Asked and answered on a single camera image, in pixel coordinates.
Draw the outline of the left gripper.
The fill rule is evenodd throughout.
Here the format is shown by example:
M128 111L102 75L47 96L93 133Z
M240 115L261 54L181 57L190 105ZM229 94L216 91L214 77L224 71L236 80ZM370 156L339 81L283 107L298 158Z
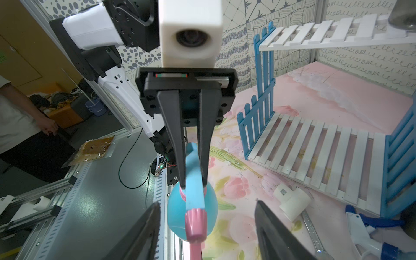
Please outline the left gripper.
M162 114L174 150L180 187L186 188L183 126L196 126L203 186L208 182L210 143L236 97L231 68L140 68L135 83L147 114Z

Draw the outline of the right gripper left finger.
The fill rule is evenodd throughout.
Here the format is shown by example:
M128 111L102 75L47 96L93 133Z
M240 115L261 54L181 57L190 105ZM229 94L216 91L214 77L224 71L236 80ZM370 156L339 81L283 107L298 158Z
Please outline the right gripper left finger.
M130 231L110 250L105 260L152 260L156 254L161 209L153 203Z

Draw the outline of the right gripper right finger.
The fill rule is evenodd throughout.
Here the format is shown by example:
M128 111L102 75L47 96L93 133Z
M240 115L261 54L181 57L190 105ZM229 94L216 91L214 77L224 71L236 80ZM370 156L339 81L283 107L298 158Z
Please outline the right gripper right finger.
M313 260L315 258L261 200L256 203L255 224L263 260Z

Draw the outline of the teal pink spray bottle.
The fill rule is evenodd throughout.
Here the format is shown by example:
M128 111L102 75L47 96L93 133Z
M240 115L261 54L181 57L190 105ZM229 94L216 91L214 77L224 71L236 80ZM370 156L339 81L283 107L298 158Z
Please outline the teal pink spray bottle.
M203 176L196 143L186 145L185 187L176 184L167 203L167 224L181 240L190 244L190 259L202 259L202 246L213 232L218 216L218 201Z

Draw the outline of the blue white slatted shelf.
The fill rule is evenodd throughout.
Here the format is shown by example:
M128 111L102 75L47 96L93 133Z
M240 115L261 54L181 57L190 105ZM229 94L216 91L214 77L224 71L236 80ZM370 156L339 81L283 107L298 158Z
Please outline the blue white slatted shelf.
M416 202L416 108L390 135L276 113L274 54L415 40L377 14L287 28L269 23L253 39L257 94L237 115L245 159L376 216L400 215Z

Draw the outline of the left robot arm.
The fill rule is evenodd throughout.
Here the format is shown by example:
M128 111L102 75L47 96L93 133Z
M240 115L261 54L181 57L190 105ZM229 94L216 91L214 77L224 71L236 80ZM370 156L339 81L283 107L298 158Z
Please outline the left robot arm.
M231 109L237 72L216 68L221 1L99 1L50 26L76 69L120 100L186 188L184 128L196 127L202 183L208 182L214 127ZM161 67L126 79L117 46L161 51Z

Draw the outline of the white plastic pipe fitting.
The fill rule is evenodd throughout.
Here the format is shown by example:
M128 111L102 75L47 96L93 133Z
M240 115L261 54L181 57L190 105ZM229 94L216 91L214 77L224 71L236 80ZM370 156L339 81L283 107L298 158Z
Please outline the white plastic pipe fitting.
M279 208L293 222L311 203L312 199L301 188L292 190L280 184L274 191L274 197L280 202Z

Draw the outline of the silver wrench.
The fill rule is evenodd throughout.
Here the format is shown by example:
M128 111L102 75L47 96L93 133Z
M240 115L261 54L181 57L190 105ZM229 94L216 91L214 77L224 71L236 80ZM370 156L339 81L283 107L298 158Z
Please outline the silver wrench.
M322 245L322 242L314 228L314 225L307 213L306 210L303 210L301 212L301 216L303 218L305 227L310 235L310 238L312 240L313 246L315 248L314 257L317 260L334 260L334 258L325 250L325 248Z

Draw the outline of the person in white shirt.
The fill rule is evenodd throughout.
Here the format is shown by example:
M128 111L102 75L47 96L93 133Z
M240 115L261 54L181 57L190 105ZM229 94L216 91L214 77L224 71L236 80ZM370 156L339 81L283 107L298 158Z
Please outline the person in white shirt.
M1 159L44 182L63 179L75 149L11 82L1 78Z

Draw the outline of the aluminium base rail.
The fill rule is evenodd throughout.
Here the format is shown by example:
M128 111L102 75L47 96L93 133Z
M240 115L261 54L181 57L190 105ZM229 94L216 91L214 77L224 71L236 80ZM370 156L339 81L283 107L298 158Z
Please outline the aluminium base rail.
M18 260L101 260L154 202L161 206L157 260L183 259L183 243L167 226L168 173L151 171L162 162L142 129L119 130L107 157L74 165L65 179L1 199L1 219L21 206L20 219L1 224L1 239L24 231L12 252Z

